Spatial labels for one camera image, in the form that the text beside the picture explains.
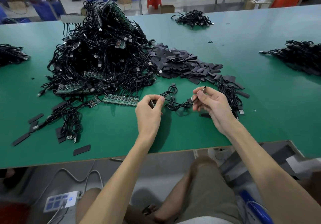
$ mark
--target white power strip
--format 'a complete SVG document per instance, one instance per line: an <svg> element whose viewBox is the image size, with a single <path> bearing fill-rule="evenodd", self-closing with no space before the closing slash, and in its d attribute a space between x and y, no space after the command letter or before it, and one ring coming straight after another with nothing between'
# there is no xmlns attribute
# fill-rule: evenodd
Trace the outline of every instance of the white power strip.
<svg viewBox="0 0 321 224"><path fill-rule="evenodd" d="M79 191L73 191L65 194L50 196L47 198L43 212L46 213L59 210L63 199L67 199L67 203L64 208L74 206L78 201L79 195Z"/></svg>

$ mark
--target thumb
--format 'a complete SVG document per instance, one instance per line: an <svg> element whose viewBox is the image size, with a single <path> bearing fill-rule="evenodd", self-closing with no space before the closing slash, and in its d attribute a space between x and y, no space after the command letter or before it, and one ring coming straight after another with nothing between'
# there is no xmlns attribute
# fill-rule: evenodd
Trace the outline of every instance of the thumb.
<svg viewBox="0 0 321 224"><path fill-rule="evenodd" d="M203 104L212 108L212 105L214 104L214 100L212 100L210 97L205 95L201 90L197 92L197 97Z"/></svg>
<svg viewBox="0 0 321 224"><path fill-rule="evenodd" d="M165 97L164 96L161 96L160 98L158 98L158 100L156 102L155 109L161 111L162 107L163 107L163 104L164 104L164 101L165 101Z"/></svg>

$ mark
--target forearm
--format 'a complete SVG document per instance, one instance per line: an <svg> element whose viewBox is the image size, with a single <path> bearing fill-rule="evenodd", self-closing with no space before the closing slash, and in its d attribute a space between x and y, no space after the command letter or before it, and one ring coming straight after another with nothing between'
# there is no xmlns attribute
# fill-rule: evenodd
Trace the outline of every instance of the forearm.
<svg viewBox="0 0 321 224"><path fill-rule="evenodd" d="M152 144L138 136L135 145L98 195L80 224L122 223L139 169Z"/></svg>
<svg viewBox="0 0 321 224"><path fill-rule="evenodd" d="M274 220L283 223L317 223L319 204L255 141L245 127L235 122L227 138L240 155Z"/></svg>

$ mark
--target white shirt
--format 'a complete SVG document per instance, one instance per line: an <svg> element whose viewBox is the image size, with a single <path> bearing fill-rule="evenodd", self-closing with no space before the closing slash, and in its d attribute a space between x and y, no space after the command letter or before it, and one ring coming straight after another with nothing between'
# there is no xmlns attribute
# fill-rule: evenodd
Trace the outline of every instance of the white shirt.
<svg viewBox="0 0 321 224"><path fill-rule="evenodd" d="M213 216L200 216L190 220L179 222L178 224L233 224L233 223L217 217L213 217Z"/></svg>

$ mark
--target green tabletop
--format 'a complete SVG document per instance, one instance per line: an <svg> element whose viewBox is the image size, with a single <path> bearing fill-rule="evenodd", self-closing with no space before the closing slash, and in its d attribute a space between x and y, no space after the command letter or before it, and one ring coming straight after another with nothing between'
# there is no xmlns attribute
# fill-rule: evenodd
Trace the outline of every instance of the green tabletop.
<svg viewBox="0 0 321 224"><path fill-rule="evenodd" d="M148 39L194 53L204 62L222 63L223 75L236 76L250 94L242 98L245 115L240 121L258 142L292 140L306 157L320 157L319 102L321 79L292 71L280 61L258 54L283 47L288 39L319 38L321 6L220 12L208 14L213 26L191 30L177 25L171 14L132 16ZM0 168L123 156L138 135L133 107L101 103L81 109L83 132L79 143L58 144L55 128L62 120L31 134L27 121L39 113L50 115L62 99L47 92L37 97L45 83L48 61L61 43L60 21L0 25L0 43L23 46L31 60L0 68ZM187 79L158 78L142 95L160 94L171 83L178 87L177 100L185 101L197 86ZM211 86L208 82L199 86ZM150 153L201 149L230 145L212 121L191 110L163 109L161 126ZM73 157L73 150L91 144L91 151Z"/></svg>

